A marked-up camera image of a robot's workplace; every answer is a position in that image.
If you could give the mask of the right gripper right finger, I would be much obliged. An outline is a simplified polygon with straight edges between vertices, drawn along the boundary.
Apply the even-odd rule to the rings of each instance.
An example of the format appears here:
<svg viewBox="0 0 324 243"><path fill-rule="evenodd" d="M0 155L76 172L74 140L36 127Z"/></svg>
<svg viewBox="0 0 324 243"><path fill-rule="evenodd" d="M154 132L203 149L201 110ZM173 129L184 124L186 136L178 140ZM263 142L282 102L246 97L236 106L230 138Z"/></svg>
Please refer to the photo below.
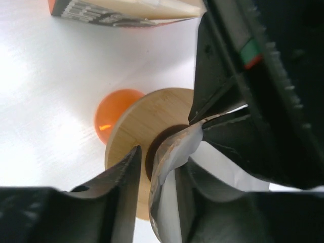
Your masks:
<svg viewBox="0 0 324 243"><path fill-rule="evenodd" d="M323 242L320 191L241 191L192 160L175 178L183 242Z"/></svg>

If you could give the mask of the orange glass beaker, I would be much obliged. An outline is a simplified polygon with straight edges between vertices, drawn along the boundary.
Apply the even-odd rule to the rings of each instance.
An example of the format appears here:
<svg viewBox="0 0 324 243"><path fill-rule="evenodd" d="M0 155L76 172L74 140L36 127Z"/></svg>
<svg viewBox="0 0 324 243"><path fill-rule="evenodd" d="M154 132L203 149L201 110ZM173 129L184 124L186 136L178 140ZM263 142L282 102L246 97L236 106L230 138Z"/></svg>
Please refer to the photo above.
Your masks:
<svg viewBox="0 0 324 243"><path fill-rule="evenodd" d="M95 113L94 127L99 139L105 145L121 115L143 96L143 93L134 89L120 89L101 101Z"/></svg>

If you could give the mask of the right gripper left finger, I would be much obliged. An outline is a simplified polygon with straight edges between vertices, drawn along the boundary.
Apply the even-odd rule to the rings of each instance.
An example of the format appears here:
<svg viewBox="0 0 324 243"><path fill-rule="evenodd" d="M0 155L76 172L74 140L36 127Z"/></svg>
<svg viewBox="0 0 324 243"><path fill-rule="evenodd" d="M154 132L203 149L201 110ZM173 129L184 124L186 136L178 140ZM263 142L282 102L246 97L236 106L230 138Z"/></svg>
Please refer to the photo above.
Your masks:
<svg viewBox="0 0 324 243"><path fill-rule="evenodd" d="M132 242L141 147L72 191L1 188L1 242Z"/></svg>

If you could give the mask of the orange filter box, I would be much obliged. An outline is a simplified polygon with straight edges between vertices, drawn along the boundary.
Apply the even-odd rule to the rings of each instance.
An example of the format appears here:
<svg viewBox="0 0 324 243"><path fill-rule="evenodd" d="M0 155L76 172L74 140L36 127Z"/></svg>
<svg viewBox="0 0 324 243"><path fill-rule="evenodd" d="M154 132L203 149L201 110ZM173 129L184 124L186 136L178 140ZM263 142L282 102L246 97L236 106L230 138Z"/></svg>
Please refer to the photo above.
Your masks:
<svg viewBox="0 0 324 243"><path fill-rule="evenodd" d="M55 17L125 28L167 25L199 18L206 12L203 1L52 0L48 6Z"/></svg>

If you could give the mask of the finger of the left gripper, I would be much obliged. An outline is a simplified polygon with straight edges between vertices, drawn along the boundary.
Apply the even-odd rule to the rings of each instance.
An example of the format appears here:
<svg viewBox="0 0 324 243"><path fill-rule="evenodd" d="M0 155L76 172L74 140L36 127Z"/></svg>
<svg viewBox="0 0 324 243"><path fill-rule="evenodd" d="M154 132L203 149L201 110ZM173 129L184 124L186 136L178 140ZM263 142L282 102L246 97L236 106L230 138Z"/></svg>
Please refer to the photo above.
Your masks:
<svg viewBox="0 0 324 243"><path fill-rule="evenodd" d="M197 32L190 124L246 124L251 121L241 87L243 49L251 39L250 1L205 1Z"/></svg>
<svg viewBox="0 0 324 243"><path fill-rule="evenodd" d="M280 159L266 151L248 108L216 117L202 126L203 140L249 175L275 184L299 185L280 167Z"/></svg>

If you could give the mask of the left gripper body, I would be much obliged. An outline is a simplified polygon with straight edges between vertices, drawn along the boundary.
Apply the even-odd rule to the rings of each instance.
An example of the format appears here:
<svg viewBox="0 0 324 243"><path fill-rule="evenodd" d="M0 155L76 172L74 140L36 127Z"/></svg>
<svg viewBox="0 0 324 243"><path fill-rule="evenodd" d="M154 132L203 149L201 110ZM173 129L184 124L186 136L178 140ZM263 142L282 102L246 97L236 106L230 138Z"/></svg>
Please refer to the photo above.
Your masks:
<svg viewBox="0 0 324 243"><path fill-rule="evenodd" d="M323 1L215 1L270 130L278 184L323 185Z"/></svg>

